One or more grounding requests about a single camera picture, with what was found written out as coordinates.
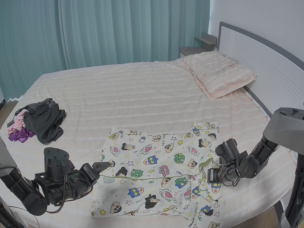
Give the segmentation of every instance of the nightstand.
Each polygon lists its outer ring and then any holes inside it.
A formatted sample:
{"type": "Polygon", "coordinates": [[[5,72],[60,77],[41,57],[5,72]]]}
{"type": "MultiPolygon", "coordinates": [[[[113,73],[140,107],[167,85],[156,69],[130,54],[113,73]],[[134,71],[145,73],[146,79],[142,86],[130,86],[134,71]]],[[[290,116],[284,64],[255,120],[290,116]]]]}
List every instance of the nightstand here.
{"type": "Polygon", "coordinates": [[[201,37],[195,37],[195,39],[201,42],[201,46],[180,48],[179,58],[205,51],[213,51],[216,46],[217,38],[205,32],[202,32],[201,37]]]}

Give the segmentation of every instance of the clothes pile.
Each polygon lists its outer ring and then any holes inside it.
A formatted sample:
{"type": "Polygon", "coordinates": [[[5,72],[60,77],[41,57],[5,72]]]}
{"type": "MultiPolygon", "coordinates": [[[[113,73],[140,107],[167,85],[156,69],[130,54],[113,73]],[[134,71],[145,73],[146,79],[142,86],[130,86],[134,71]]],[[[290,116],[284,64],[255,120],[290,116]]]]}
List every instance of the clothes pile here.
{"type": "Polygon", "coordinates": [[[63,134],[59,125],[64,117],[65,110],[60,110],[52,98],[26,105],[16,111],[14,119],[7,124],[9,139],[24,143],[37,135],[43,144],[56,141],[63,134]]]}
{"type": "Polygon", "coordinates": [[[219,143],[217,122],[194,122],[183,135],[113,127],[100,158],[112,165],[98,180],[92,217],[182,215],[189,227],[219,227],[222,184],[206,175],[219,166],[219,143]]]}

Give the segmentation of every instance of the pillowcase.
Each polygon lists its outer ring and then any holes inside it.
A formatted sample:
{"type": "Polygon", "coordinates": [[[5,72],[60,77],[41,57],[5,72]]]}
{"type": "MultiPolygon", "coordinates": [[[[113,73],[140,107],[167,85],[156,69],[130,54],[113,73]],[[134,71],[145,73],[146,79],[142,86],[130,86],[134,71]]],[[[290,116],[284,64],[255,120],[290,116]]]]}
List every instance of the pillowcase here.
{"type": "Polygon", "coordinates": [[[247,85],[256,78],[251,68],[226,58],[217,50],[189,55],[183,59],[211,101],[247,85]]]}

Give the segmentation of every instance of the pink garment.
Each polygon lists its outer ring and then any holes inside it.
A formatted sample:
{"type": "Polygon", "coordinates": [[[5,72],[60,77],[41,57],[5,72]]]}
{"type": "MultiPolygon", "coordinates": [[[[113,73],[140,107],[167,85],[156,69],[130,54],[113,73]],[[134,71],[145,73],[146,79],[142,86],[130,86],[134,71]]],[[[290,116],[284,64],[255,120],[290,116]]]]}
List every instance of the pink garment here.
{"type": "Polygon", "coordinates": [[[28,110],[23,109],[17,116],[14,116],[14,124],[7,128],[9,135],[14,131],[20,131],[22,128],[25,128],[25,124],[23,122],[25,112],[28,112],[28,110]]]}

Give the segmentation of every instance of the bed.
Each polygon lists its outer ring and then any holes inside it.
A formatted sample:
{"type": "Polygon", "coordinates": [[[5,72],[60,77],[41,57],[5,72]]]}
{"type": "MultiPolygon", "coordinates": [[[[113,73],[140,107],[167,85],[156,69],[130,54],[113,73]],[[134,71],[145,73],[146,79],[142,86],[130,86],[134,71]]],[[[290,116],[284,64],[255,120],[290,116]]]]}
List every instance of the bed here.
{"type": "MultiPolygon", "coordinates": [[[[252,56],[242,57],[241,50],[237,47],[249,46],[242,36],[238,40],[237,33],[245,37],[250,36],[244,31],[238,32],[239,28],[231,28],[224,23],[221,23],[220,28],[219,50],[254,68],[254,64],[257,63],[252,56]]],[[[264,45],[273,50],[256,38],[250,38],[257,42],[256,47],[264,45]]],[[[256,72],[258,80],[263,79],[265,73],[259,70],[256,72]]],[[[65,109],[67,117],[61,125],[64,130],[63,136],[49,146],[66,150],[76,168],[80,168],[86,162],[98,161],[103,143],[112,126],[126,129],[138,127],[151,134],[183,133],[189,129],[193,121],[217,121],[221,141],[233,137],[237,140],[240,151],[250,152],[260,140],[268,123],[267,118],[282,104],[282,99],[278,96],[274,100],[275,103],[272,97],[271,100],[267,100],[260,90],[255,88],[258,80],[246,87],[251,97],[244,89],[238,89],[209,101],[183,59],[66,70],[42,75],[25,93],[6,123],[13,118],[17,109],[52,97],[60,109],[65,109]]],[[[45,146],[35,137],[23,144],[11,142],[7,138],[6,124],[1,128],[0,135],[23,176],[31,179],[34,173],[43,171],[45,146]]],[[[268,210],[291,190],[294,171],[293,158],[286,148],[281,147],[256,178],[241,180],[235,188],[224,187],[222,197],[226,200],[226,213],[223,227],[232,227],[268,210]]],[[[0,183],[0,189],[1,196],[8,205],[22,207],[20,201],[3,183],[0,183]]],[[[93,219],[90,215],[93,195],[91,193],[78,201],[65,203],[58,214],[45,213],[38,217],[40,227],[119,227],[122,223],[124,227],[134,228],[189,225],[189,222],[180,216],[122,215],[115,218],[93,219]]],[[[55,210],[55,207],[50,206],[48,210],[55,210]]],[[[25,211],[20,211],[20,214],[28,224],[38,227],[32,215],[25,211]]]]}

